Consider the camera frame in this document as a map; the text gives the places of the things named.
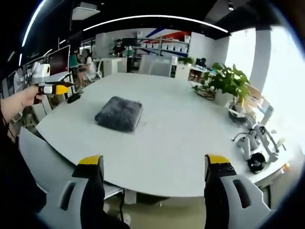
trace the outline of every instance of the office desk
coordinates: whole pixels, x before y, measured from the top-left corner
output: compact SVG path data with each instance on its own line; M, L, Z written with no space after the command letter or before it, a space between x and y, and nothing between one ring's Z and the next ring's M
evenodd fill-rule
M115 95L143 104L134 133L95 123L94 116ZM280 169L292 155L281 148L277 162L252 174L232 142L244 130L227 112L197 96L188 81L116 73L86 87L74 103L60 104L37 130L74 164L86 156L103 155L105 180L112 184L155 196L199 197L205 187L205 154L227 157L236 172L253 183Z
M201 77L202 74L205 72L209 72L209 70L203 70L201 68L198 68L196 66L186 66L184 64L173 64L176 67L176 73L175 73L175 79L180 79L180 80L189 80L189 75L190 75L190 70L198 71L201 72Z
M114 57L114 58L97 58L94 62L103 61L104 63L104 76L108 76L115 73L127 72L127 58Z

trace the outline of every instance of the plant pot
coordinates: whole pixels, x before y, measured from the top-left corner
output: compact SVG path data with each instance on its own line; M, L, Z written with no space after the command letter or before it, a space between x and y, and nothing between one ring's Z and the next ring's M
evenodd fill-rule
M215 95L215 102L220 106L226 106L228 102L233 100L233 95L224 93L222 90L217 90Z

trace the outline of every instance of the blue stripe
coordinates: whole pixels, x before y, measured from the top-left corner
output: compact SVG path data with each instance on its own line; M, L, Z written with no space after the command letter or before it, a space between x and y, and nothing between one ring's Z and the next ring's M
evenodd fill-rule
M152 31L150 34L148 34L148 35L146 36L146 38L150 38L151 36L155 35L156 33L160 32L160 31L162 31L162 30L164 30L164 29L155 29L155 30Z
M156 33L162 31L164 29L155 29L153 31L151 31L151 33L149 33L145 38L150 38L151 36L155 35ZM144 40L141 40L138 42L138 45L141 44Z

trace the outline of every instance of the yellow tape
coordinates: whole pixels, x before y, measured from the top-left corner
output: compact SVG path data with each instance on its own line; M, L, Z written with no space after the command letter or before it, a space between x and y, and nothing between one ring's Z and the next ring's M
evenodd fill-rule
M227 158L225 158L224 156L218 156L218 155L212 155L212 154L207 154L207 156L209 157L211 164L230 163L230 161Z
M84 159L79 161L79 165L97 165L99 162L99 158L101 155L94 155L85 157Z

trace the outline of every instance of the ceiling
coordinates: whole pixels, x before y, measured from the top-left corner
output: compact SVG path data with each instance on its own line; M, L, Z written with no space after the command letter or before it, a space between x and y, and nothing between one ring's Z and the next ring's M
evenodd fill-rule
M72 21L71 10L78 6L81 0L45 0L33 26L29 32L26 44L21 48L23 37L33 13L42 0L20 1L17 5L9 3L9 9L14 9L14 20L4 24L4 48L0 57L0 73L3 77L18 67L19 54L23 53L23 62L34 54L43 55L50 48L56 47L58 38L66 39L69 35L88 28L100 22L135 15L173 15L187 17L215 24L221 28L234 32L237 30L255 27L257 25L270 25L277 23L274 18L266 15L265 6L261 0L232 0L235 10L228 9L227 0L204 0L200 5L187 3L179 7L176 3L169 4L162 1L143 3L143 1L107 2L102 0L83 0L98 6L100 13L83 21ZM1 15L2 21L7 16ZM97 33L115 31L128 28L172 28L183 31L195 31L213 39L219 39L230 33L224 33L212 27L195 22L165 19L141 18L117 21L105 24L83 33L83 39L95 37ZM15 55L8 62L12 51Z

